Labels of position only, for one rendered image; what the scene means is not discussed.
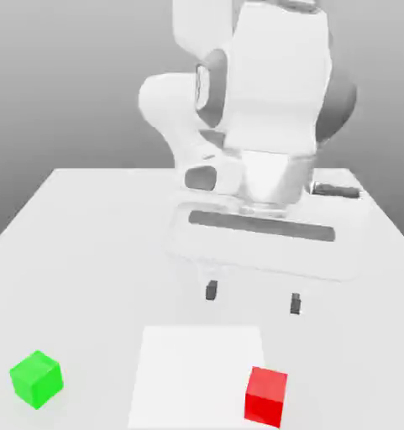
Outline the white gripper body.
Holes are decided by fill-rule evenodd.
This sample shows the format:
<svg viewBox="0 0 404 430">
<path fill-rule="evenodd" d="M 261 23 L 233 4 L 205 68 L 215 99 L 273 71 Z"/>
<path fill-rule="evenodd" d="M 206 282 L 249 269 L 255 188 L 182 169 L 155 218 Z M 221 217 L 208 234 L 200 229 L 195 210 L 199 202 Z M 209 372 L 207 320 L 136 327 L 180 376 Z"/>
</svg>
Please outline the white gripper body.
<svg viewBox="0 0 404 430">
<path fill-rule="evenodd" d="M 361 269 L 367 219 L 365 199 L 303 199 L 286 218 L 183 202 L 172 213 L 168 245 L 189 260 L 350 281 Z"/>
</svg>

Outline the small red cube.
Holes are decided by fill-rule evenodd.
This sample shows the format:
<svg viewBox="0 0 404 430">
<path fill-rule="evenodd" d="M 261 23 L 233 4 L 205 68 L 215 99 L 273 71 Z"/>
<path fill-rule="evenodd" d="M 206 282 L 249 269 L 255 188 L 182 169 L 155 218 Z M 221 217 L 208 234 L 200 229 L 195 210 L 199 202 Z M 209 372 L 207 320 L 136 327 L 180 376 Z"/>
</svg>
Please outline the small red cube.
<svg viewBox="0 0 404 430">
<path fill-rule="evenodd" d="M 281 427 L 288 374 L 253 367 L 244 398 L 244 418 Z"/>
</svg>

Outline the small green cube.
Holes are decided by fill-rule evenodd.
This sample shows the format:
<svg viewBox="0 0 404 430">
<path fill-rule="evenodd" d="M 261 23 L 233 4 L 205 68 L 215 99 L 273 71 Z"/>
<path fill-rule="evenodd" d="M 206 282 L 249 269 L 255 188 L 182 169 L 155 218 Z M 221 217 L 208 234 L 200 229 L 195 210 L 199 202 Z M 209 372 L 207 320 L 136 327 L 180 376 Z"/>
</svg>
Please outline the small green cube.
<svg viewBox="0 0 404 430">
<path fill-rule="evenodd" d="M 64 387 L 60 364 L 40 350 L 16 364 L 9 374 L 15 394 L 34 409 L 41 408 Z"/>
</svg>

